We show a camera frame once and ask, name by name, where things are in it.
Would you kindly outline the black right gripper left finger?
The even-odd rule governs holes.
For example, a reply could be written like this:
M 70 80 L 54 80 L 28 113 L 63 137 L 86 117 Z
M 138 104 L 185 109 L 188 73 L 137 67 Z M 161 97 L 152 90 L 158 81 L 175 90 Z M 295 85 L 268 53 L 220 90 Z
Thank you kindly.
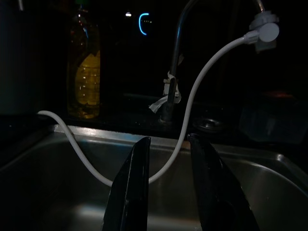
M 103 231 L 147 230 L 150 144 L 150 137 L 136 142 L 116 175 L 103 217 Z

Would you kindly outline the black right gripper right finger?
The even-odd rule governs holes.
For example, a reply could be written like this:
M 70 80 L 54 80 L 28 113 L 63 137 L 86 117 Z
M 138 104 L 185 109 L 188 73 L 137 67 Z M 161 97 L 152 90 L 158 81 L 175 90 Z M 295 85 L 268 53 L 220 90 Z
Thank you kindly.
M 259 226 L 237 178 L 202 136 L 189 134 L 192 174 L 204 231 L 257 231 Z

